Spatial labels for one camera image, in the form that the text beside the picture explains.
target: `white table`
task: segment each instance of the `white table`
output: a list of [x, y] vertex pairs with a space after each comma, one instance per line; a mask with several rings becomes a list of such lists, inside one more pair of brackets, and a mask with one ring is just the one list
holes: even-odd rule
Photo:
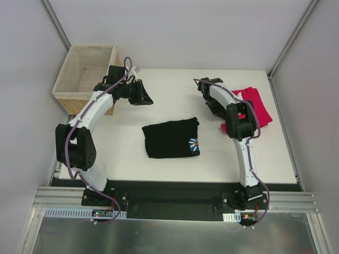
[[[110, 180], [238, 182], [239, 166], [232, 140], [222, 131], [224, 122], [210, 112], [193, 78], [221, 78], [230, 89], [255, 87], [273, 118], [254, 141], [259, 177], [267, 183], [296, 183], [269, 82], [264, 71], [142, 69], [152, 106], [132, 106], [121, 99], [113, 116], [104, 116], [93, 133], [97, 163]], [[142, 127], [197, 117], [200, 156], [150, 159]], [[62, 167], [59, 178], [69, 179]]]

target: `white wall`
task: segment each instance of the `white wall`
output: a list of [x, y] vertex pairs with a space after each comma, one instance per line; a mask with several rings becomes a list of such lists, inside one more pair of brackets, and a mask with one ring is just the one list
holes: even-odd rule
[[270, 70], [310, 0], [50, 0], [70, 42], [141, 68]]
[[51, 91], [66, 51], [38, 0], [0, 2], [0, 253], [15, 253], [66, 120]]
[[317, 194], [334, 253], [339, 253], [339, 2], [320, 1], [273, 77], [307, 191]]

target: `wicker basket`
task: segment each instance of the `wicker basket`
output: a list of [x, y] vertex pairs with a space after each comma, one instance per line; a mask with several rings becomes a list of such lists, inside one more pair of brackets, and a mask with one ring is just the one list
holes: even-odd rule
[[[108, 74], [109, 65], [122, 66], [114, 45], [72, 45], [53, 88], [54, 97], [70, 115], [78, 114], [93, 88]], [[112, 115], [114, 107], [107, 110]]]

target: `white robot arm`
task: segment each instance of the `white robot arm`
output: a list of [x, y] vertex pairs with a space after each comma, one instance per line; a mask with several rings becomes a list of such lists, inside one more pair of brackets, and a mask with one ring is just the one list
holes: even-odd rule
[[246, 202], [263, 196], [263, 186], [256, 176], [253, 138], [257, 127], [256, 118], [249, 104], [232, 93], [220, 78], [195, 79], [198, 90], [215, 116], [226, 120], [227, 133], [233, 139], [237, 151], [240, 178], [239, 194], [228, 204], [243, 210]]
[[87, 188], [91, 190], [102, 192], [107, 184], [104, 172], [95, 163], [96, 150], [92, 140], [99, 120], [120, 98], [127, 98], [132, 105], [153, 104], [140, 79], [133, 79], [131, 83], [129, 79], [124, 80], [109, 89], [127, 75], [125, 71], [125, 67], [110, 66], [108, 76], [104, 78], [106, 83], [103, 80], [95, 86], [91, 99], [81, 112], [67, 125], [59, 124], [56, 128], [57, 160], [66, 166], [69, 164], [68, 168], [73, 169], [75, 176], [81, 174]]

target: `pink cloth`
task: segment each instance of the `pink cloth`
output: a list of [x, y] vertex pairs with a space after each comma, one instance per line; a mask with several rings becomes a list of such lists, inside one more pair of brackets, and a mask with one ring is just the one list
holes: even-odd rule
[[[250, 99], [253, 102], [253, 108], [256, 116], [258, 117], [258, 121], [260, 127], [264, 127], [268, 125], [273, 119], [270, 117], [268, 112], [265, 109], [263, 102], [261, 101], [260, 94], [256, 88], [246, 88], [243, 90], [235, 90], [232, 91], [235, 95], [238, 95], [240, 92], [242, 93], [243, 99]], [[221, 128], [227, 133], [226, 131], [226, 123], [221, 125]]]

